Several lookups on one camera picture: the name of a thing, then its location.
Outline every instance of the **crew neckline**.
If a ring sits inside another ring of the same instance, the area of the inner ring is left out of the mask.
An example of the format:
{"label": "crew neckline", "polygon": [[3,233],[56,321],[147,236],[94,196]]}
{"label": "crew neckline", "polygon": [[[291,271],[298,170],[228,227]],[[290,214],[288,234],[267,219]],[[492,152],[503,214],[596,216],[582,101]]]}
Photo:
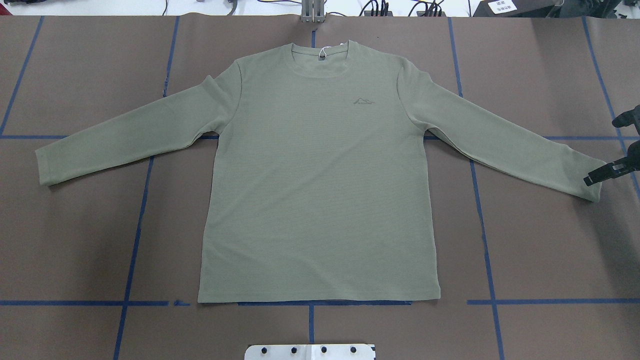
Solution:
{"label": "crew neckline", "polygon": [[347,53],[346,59],[344,62],[340,63],[339,67],[335,70],[313,70],[302,67],[296,60],[293,58],[293,53],[299,54],[307,54],[307,55],[319,55],[321,47],[306,47],[296,45],[295,43],[290,43],[282,46],[282,57],[284,58],[284,62],[287,66],[296,74],[300,76],[304,76],[307,78],[334,78],[336,76],[340,76],[343,73],[347,72],[351,64],[355,59],[355,54],[357,52],[358,43],[353,40],[347,40],[347,42],[341,45],[335,45],[331,47],[327,47],[324,49],[324,52],[327,56],[337,53]]}

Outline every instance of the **shirt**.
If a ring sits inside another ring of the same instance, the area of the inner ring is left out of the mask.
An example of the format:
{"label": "shirt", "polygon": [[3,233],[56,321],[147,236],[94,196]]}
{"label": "shirt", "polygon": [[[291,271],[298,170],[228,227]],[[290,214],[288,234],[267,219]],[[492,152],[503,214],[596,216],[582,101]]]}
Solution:
{"label": "shirt", "polygon": [[582,178],[604,161],[478,107],[401,56],[352,40],[324,52],[286,44],[239,58],[42,147],[40,182],[217,132],[198,302],[440,298],[427,130],[478,163],[599,200],[600,184]]}

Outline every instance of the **sleeve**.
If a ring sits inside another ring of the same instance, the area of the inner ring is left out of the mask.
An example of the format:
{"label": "sleeve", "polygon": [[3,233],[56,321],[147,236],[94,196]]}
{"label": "sleeve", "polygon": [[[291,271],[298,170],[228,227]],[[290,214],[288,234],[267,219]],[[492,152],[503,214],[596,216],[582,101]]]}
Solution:
{"label": "sleeve", "polygon": [[532,133],[442,88],[404,59],[397,87],[408,118],[470,159],[526,180],[597,202],[601,183],[588,172],[605,165],[569,146]]}
{"label": "sleeve", "polygon": [[215,79],[207,76],[197,86],[37,149],[40,184],[183,149],[208,131],[222,134],[239,105],[241,83],[234,61]]}

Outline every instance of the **green shirt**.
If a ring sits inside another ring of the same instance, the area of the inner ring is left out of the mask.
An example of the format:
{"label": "green shirt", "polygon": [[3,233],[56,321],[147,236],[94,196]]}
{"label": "green shirt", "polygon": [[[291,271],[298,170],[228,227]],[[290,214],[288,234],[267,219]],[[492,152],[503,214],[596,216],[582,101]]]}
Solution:
{"label": "green shirt", "polygon": [[440,297],[423,136],[597,201],[603,161],[546,140],[354,41],[287,44],[42,147],[56,184],[220,134],[198,302]]}

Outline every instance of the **white floor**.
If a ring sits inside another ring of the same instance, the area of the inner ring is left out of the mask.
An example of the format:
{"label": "white floor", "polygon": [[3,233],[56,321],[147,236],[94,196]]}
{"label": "white floor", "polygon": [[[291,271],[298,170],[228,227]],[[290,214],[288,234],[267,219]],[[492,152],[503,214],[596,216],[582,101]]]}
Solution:
{"label": "white floor", "polygon": [[[207,15],[226,15],[231,11],[227,0],[167,0],[168,15],[182,15],[190,12]],[[474,12],[480,0],[471,0]],[[366,0],[327,0],[325,12],[340,12],[357,16]],[[391,0],[389,10],[394,16],[407,16],[415,4],[411,0]],[[469,4],[466,0],[444,0],[443,11],[451,17],[468,17]],[[14,15],[161,15],[165,0],[48,0],[43,3],[10,3],[5,5]],[[418,5],[416,10],[423,10]],[[625,6],[623,2],[617,8],[618,13],[629,18],[640,19],[640,9]],[[238,0],[235,15],[280,15],[300,14],[300,5],[294,3],[261,3],[257,0]]]}

